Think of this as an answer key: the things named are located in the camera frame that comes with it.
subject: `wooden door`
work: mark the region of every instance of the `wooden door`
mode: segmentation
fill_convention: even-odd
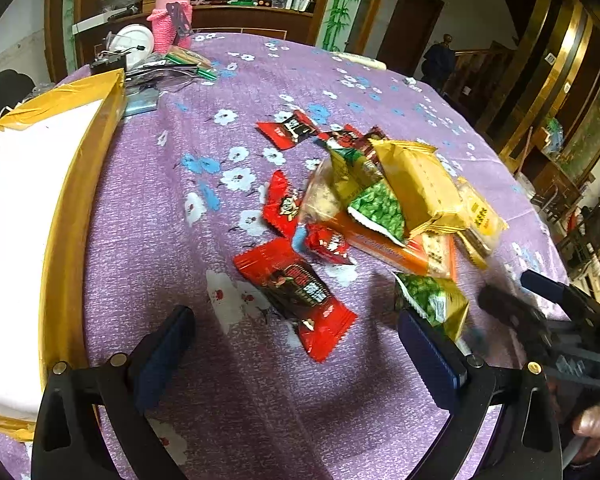
[[[390,70],[413,76],[444,5],[442,0],[398,0],[378,60]]]

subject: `purple tablecloth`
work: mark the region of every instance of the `purple tablecloth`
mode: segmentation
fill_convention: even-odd
[[[158,111],[123,121],[104,165],[84,290],[91,362],[130,351],[174,304],[188,304],[198,320],[195,344],[148,415],[188,478],[403,479],[447,413],[388,322],[389,267],[358,250],[355,267],[314,265],[359,316],[317,364],[289,325],[265,323],[266,301],[232,264],[276,236],[260,217],[272,172],[302,187],[326,156],[312,140],[279,152],[255,123],[298,107],[325,130],[378,124],[394,139],[439,147],[447,170],[467,177],[510,225],[487,272],[458,254],[458,285],[470,298],[463,338],[490,364],[519,366],[523,355],[478,309],[476,293],[489,281],[522,294],[527,267],[565,281],[548,230],[494,152],[427,85],[410,88],[394,72],[259,36],[209,34],[193,45],[214,60],[218,81],[164,94]],[[488,414],[459,478],[475,470],[495,417]],[[105,433],[122,475],[132,478],[108,424]],[[0,436],[0,458],[17,480],[29,474],[25,451]]]

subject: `hand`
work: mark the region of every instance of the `hand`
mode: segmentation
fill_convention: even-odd
[[[588,437],[572,463],[581,464],[600,451],[600,406],[591,406],[578,415],[571,425],[574,435]]]

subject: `table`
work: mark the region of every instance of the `table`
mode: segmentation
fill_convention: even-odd
[[[232,264],[275,236],[260,217],[272,172],[302,187],[326,156],[313,140],[278,152],[255,123],[299,107],[324,129],[378,124],[395,139],[440,148],[448,171],[467,177],[510,225],[486,272],[458,253],[458,285],[470,299],[463,338],[490,364],[519,366],[523,353],[480,311],[477,292],[488,281],[522,295],[518,278],[527,267],[564,282],[548,230],[496,154],[429,86],[410,88],[397,73],[260,36],[207,34],[193,45],[214,60],[218,81],[164,94],[157,111],[123,121],[104,165],[84,284],[91,363],[130,351],[174,304],[187,304],[198,320],[196,341],[148,418],[189,478],[403,479],[446,412],[391,323],[390,269],[358,250],[354,267],[315,265],[359,316],[317,364],[289,325],[265,323],[259,310],[267,305]],[[545,300],[529,300],[560,315]],[[497,411],[459,478],[475,470]],[[133,478],[106,420],[104,433],[122,475]],[[0,458],[18,480],[29,474],[26,450],[0,436]]]

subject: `metal screw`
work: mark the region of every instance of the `metal screw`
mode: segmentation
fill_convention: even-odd
[[[484,359],[480,356],[469,354],[466,357],[466,363],[473,368],[480,368],[484,364]]]
[[[64,361],[60,361],[54,365],[54,373],[56,375],[62,375],[66,370],[66,363]]]
[[[109,359],[109,362],[111,363],[111,366],[122,366],[124,363],[126,363],[126,354],[113,354],[111,359]]]
[[[538,374],[539,374],[539,373],[542,371],[542,367],[541,367],[541,366],[540,366],[538,363],[536,363],[536,362],[534,362],[534,361],[531,361],[531,362],[530,362],[530,363],[529,363],[529,364],[526,366],[526,368],[527,368],[527,369],[528,369],[528,370],[529,370],[529,371],[530,371],[530,372],[531,372],[533,375],[538,375]]]

